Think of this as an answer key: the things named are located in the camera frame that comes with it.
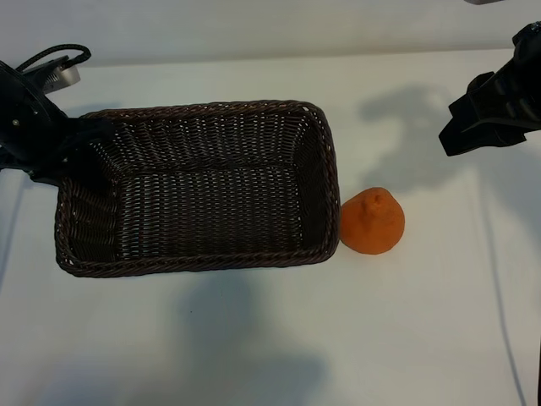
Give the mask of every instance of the brown wicker basket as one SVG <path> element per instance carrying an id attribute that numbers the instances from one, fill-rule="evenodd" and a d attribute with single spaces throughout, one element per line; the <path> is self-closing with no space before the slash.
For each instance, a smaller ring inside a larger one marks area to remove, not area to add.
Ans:
<path id="1" fill-rule="evenodd" d="M 325 261 L 340 202 L 331 131 L 299 101 L 105 110 L 95 145 L 110 186 L 66 178 L 57 261 L 77 277 Z"/>

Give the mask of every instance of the black cable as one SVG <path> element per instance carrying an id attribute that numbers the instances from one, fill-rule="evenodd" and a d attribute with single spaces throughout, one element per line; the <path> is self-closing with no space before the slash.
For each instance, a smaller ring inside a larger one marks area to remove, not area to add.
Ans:
<path id="1" fill-rule="evenodd" d="M 19 72 L 23 72 L 30 65 L 36 63 L 37 61 L 46 57 L 47 55 L 50 55 L 58 51 L 64 51 L 66 49 L 81 51 L 82 53 L 80 55 L 77 55 L 75 58 L 69 59 L 64 64 L 64 68 L 70 68 L 76 65 L 77 63 L 82 63 L 84 61 L 87 61 L 92 56 L 92 54 L 90 53 L 90 49 L 88 49 L 87 47 L 83 47 L 82 45 L 77 45 L 77 44 L 56 45 L 55 47 L 47 48 L 45 51 L 38 53 L 34 57 L 30 58 L 28 61 L 20 64 L 15 70 Z"/>

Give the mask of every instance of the white table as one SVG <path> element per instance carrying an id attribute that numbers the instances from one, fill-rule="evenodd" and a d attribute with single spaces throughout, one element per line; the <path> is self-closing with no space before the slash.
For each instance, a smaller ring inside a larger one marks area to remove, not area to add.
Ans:
<path id="1" fill-rule="evenodd" d="M 53 95 L 72 116 L 313 102 L 334 134 L 342 202 L 386 187 L 407 228 L 380 256 L 340 245 L 314 266 L 78 279 L 55 263 L 55 188 L 4 171 L 0 404 L 535 404 L 541 137 L 453 158 L 438 140 L 447 105 L 509 58 L 502 50 L 81 69 L 81 83 Z"/>

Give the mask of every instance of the orange object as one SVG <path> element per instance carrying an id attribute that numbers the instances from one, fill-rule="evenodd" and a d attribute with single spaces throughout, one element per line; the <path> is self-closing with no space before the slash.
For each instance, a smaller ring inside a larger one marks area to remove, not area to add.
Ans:
<path id="1" fill-rule="evenodd" d="M 371 188 L 342 206 L 340 239 L 362 254 L 381 254 L 404 234 L 404 211 L 387 189 Z"/>

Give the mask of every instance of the black clamp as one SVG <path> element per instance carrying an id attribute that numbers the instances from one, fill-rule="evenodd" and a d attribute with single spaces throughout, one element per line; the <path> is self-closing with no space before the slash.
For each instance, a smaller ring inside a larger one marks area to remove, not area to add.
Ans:
<path id="1" fill-rule="evenodd" d="M 510 146 L 541 129 L 541 23 L 513 37 L 513 59 L 497 73 L 481 74 L 449 106 L 453 119 L 440 134 L 448 156 L 482 146 Z"/>
<path id="2" fill-rule="evenodd" d="M 81 46 L 59 46 L 36 55 Z M 90 57 L 62 57 L 25 70 L 36 57 L 17 69 L 0 62 L 0 170 L 21 169 L 36 182 L 59 185 L 70 177 L 85 187 L 103 189 L 103 178 L 92 143 L 110 140 L 112 124 L 104 119 L 68 118 L 45 96 L 70 85 L 75 63 Z"/>

